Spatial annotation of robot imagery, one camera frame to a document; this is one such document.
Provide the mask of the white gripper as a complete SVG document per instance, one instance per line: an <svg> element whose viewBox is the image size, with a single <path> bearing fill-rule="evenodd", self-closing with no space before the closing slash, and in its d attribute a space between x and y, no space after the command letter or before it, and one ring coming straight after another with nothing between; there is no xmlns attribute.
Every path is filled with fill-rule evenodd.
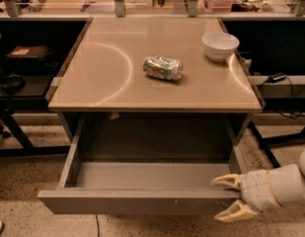
<svg viewBox="0 0 305 237"><path fill-rule="evenodd" d="M218 221L230 223L251 219L274 209L274 197L267 181L267 170L258 170L244 174L227 174L214 178L214 186L223 186L240 190L243 201L234 201L227 209L214 216Z"/></svg>

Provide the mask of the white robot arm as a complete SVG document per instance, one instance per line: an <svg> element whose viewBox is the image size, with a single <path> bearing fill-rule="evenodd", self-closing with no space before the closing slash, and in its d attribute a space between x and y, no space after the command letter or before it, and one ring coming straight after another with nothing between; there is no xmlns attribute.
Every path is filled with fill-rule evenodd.
<svg viewBox="0 0 305 237"><path fill-rule="evenodd" d="M305 150L301 152L298 164L246 174L228 174L213 179L211 184L237 190L241 195L240 199L214 216L225 223L251 219L286 204L305 204Z"/></svg>

